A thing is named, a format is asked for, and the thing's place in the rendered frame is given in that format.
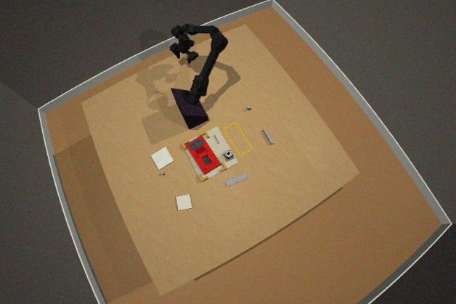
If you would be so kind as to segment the cream flat slab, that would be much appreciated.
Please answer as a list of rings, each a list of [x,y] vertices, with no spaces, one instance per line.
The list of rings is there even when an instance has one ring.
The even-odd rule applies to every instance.
[[[221,163],[221,165],[219,167],[213,169],[212,171],[209,171],[205,175],[201,171],[200,167],[198,167],[198,164],[195,162],[194,158],[192,157],[190,151],[188,150],[188,148],[186,146],[186,144],[188,144],[189,142],[191,142],[192,140],[196,139],[197,137],[199,137],[201,135],[203,136],[203,138],[207,142],[208,146],[211,148],[211,150],[213,151],[213,153],[215,154],[215,156]],[[233,157],[229,158],[228,160],[224,156],[225,152],[227,150],[231,151],[231,149],[230,149],[228,143],[226,142],[225,138],[223,137],[221,131],[219,130],[218,126],[212,128],[208,131],[204,131],[204,132],[200,133],[200,135],[183,142],[182,145],[183,145],[186,153],[188,154],[192,164],[194,165],[195,170],[197,171],[197,173],[200,177],[200,180],[202,182],[204,182],[206,179],[208,179],[212,176],[215,176],[217,173],[221,173],[221,172],[225,171],[226,169],[231,168],[233,165],[236,165],[239,163],[237,161],[236,157],[234,156],[233,152],[232,152]]]

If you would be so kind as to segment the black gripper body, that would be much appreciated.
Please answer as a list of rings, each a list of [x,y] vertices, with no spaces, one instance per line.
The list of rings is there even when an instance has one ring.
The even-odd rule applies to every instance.
[[[189,44],[190,44],[189,42],[188,42],[187,45],[180,45],[180,44],[177,44],[177,43],[173,43],[171,45],[171,47],[170,47],[170,50],[172,52],[181,52],[182,54],[188,54],[187,58],[189,60],[195,60],[195,59],[197,59],[199,54],[197,52],[194,52],[194,51],[189,52],[188,51],[189,50]]]

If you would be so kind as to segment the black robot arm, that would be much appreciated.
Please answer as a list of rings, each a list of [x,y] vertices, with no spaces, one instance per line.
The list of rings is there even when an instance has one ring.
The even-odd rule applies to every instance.
[[[189,49],[190,47],[194,46],[194,41],[190,40],[187,34],[193,36],[197,33],[210,33],[210,37],[212,39],[210,54],[208,55],[201,73],[195,76],[192,87],[190,89],[191,92],[188,95],[185,94],[188,104],[196,105],[196,102],[200,99],[201,96],[206,96],[209,82],[208,77],[213,69],[219,53],[222,52],[224,48],[226,48],[228,40],[223,36],[220,30],[213,25],[195,26],[186,23],[182,27],[177,25],[171,30],[171,33],[174,35],[174,37],[179,39],[180,45],[187,45],[189,42]]]

